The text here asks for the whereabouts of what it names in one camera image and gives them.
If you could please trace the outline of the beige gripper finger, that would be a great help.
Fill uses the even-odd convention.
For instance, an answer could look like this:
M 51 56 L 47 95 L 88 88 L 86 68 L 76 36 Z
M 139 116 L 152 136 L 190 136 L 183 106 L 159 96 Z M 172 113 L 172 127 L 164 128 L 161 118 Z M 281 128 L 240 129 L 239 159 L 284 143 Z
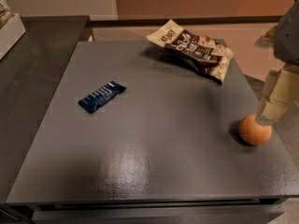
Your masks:
M 273 26 L 270 28 L 264 35 L 262 35 L 258 40 L 257 43 L 261 46 L 272 46 L 274 43 L 274 38 L 277 33 L 277 26 Z
M 279 71 L 270 70 L 263 85 L 263 95 L 256 121 L 263 126 L 277 122 L 299 97 L 299 66 L 286 63 Z

